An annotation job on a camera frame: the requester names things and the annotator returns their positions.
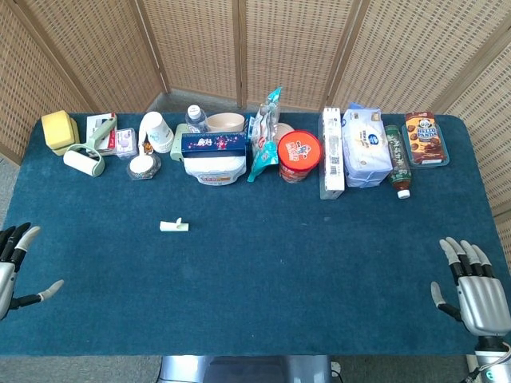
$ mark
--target bottle cap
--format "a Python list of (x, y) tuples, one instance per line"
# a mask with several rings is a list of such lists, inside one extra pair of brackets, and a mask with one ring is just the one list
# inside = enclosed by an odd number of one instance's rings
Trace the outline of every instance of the bottle cap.
[(398, 191), (398, 198), (405, 199), (410, 197), (410, 190), (400, 190)]
[(188, 115), (190, 116), (190, 118), (192, 118), (193, 120), (196, 120), (197, 118), (200, 117), (200, 108), (199, 108), (199, 105), (190, 105), (188, 107)]

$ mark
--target plastic bottle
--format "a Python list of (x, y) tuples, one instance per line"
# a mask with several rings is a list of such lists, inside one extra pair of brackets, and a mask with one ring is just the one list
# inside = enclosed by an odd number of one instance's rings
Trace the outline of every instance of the plastic bottle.
[(398, 198), (405, 199), (410, 197), (410, 183), (412, 173), (410, 165), (406, 158), (405, 145), (396, 125), (385, 127), (387, 141), (389, 142), (390, 159), (392, 160), (392, 171), (389, 173), (389, 181), (398, 191)]
[(208, 120), (206, 113), (199, 105), (190, 105), (186, 114), (186, 124), (190, 133), (206, 133), (208, 129)]

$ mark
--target blue box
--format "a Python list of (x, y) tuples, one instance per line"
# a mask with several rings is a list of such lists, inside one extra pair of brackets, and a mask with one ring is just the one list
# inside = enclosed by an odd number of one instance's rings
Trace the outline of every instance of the blue box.
[(185, 133), (181, 139), (183, 157), (245, 156), (245, 132)]

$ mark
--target blue tablecloth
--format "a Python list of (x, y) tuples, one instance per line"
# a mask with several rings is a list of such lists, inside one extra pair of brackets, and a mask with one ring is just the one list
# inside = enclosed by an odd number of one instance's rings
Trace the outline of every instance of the blue tablecloth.
[[(316, 132), (318, 117), (280, 120)], [(85, 115), (74, 118), (83, 140)], [(141, 118), (121, 114), (119, 128)], [(300, 184), (272, 168), (214, 188), (168, 155), (152, 180), (131, 181), (116, 157), (94, 179), (65, 166), (37, 123), (5, 226), (30, 221), (42, 233), (15, 295), (65, 285), (0, 322), (0, 354), (471, 352), (476, 339), (431, 301), (437, 280), (458, 303), (438, 240), (480, 245), (511, 296), (509, 274), (466, 127), (438, 123), (450, 164), (414, 171), (411, 198), (384, 182), (331, 201), (319, 199), (317, 170)], [(190, 232), (159, 231), (178, 217)]]

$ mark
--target water bottle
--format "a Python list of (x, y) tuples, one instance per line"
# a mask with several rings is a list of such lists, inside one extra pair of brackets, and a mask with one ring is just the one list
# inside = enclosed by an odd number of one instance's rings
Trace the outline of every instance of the water bottle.
[(199, 105), (190, 105), (188, 107), (186, 124), (190, 133), (206, 133), (209, 130), (206, 113), (199, 108)]

